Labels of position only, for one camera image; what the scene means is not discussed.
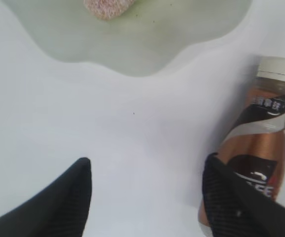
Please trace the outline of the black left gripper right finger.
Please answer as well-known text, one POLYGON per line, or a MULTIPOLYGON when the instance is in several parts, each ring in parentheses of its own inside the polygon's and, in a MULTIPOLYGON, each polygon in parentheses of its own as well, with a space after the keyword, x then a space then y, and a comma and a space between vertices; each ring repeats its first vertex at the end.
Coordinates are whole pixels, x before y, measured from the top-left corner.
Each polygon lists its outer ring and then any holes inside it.
POLYGON ((202 194, 214 237, 285 237, 285 207, 242 180, 215 153, 205 161, 202 194))

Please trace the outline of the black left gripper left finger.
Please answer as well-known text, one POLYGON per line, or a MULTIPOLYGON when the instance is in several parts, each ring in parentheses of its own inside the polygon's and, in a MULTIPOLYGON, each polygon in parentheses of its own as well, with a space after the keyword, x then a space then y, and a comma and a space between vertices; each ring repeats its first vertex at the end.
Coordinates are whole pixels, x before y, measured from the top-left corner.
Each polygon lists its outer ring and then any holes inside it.
POLYGON ((91 196, 91 161, 80 158, 41 192, 1 216, 0 237, 81 237, 91 196))

